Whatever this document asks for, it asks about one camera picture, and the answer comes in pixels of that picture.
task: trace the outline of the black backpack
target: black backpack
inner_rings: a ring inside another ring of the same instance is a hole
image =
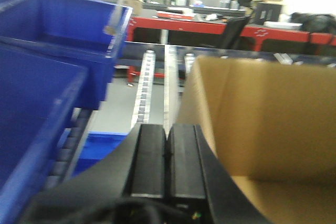
[[[290,21],[292,23],[302,23],[300,30],[309,32],[307,48],[311,45],[312,33],[330,34],[327,45],[331,44],[334,35],[336,35],[336,18],[330,14],[293,13]]]

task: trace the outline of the black chair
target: black chair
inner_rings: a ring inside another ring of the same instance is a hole
[[[252,13],[248,16],[231,18],[226,23],[226,27],[216,44],[201,44],[201,47],[220,48],[220,49],[236,49],[240,34],[244,27],[249,23],[255,8],[251,4],[252,0],[238,0],[240,6],[248,7]]]
[[[240,34],[244,27],[248,24],[250,16],[231,18],[226,23],[226,27],[216,41],[212,45],[201,44],[201,47],[220,48],[220,49],[235,49],[239,41]]]

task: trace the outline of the desk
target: desk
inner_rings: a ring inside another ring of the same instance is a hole
[[[127,41],[133,41],[134,30],[136,28],[152,28],[174,31],[189,31],[204,34],[221,34],[225,24],[219,22],[194,22],[173,19],[155,18],[155,10],[143,10],[142,15],[133,16],[129,23]],[[241,33],[242,37],[250,37],[255,40],[251,48],[253,51],[260,51],[262,44],[266,39],[288,40],[295,42],[308,42],[308,33],[296,30],[273,29],[264,26],[249,25]],[[328,34],[312,34],[311,42],[313,44],[325,45],[330,40]],[[336,39],[331,45],[336,46]]]

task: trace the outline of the white wall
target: white wall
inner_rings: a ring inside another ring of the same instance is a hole
[[[283,0],[286,3],[282,12],[290,15],[294,12],[334,14],[336,15],[336,0]]]

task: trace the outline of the red table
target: red table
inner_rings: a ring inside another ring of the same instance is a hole
[[[201,23],[193,21],[181,21],[172,19],[162,19],[154,17],[132,17],[128,27],[127,41],[133,41],[134,30],[136,28],[165,29],[173,31],[189,31],[204,34],[221,34],[225,29],[225,24]],[[242,37],[250,37],[255,40],[251,48],[253,51],[260,51],[262,44],[266,39],[288,40],[296,42],[308,42],[309,33],[296,30],[273,29],[260,26],[246,26],[241,33]],[[312,34],[311,42],[313,44],[325,45],[330,41],[328,34]],[[336,46],[336,38],[333,39],[332,46]],[[134,67],[130,67],[128,77],[132,82],[132,76],[139,75]],[[163,74],[155,74],[155,77],[162,77]]]

